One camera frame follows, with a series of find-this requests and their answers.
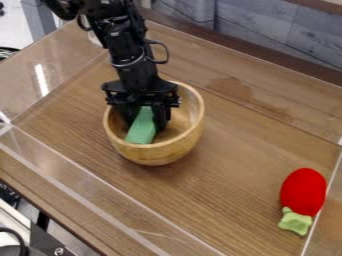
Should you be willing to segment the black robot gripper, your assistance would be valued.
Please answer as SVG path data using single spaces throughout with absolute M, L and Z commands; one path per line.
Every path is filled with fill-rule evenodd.
M 152 58 L 112 60 L 120 79 L 106 82 L 102 90 L 109 105 L 118 106 L 118 112 L 129 126 L 133 125 L 141 106 L 153 106 L 157 131 L 166 129 L 172 119 L 172 107 L 178 107 L 178 85 L 161 78 L 158 62 Z

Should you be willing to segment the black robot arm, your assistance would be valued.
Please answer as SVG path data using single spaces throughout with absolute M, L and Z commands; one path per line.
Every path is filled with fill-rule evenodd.
M 117 107 L 132 125 L 145 106 L 153 111 L 153 122 L 164 131 L 178 107 L 178 85 L 161 78 L 158 66 L 170 60 L 165 43 L 148 38 L 146 19 L 134 0 L 43 0 L 55 15 L 75 20 L 85 31 L 93 31 L 105 49 L 120 79 L 106 82 L 102 90 L 109 105 Z

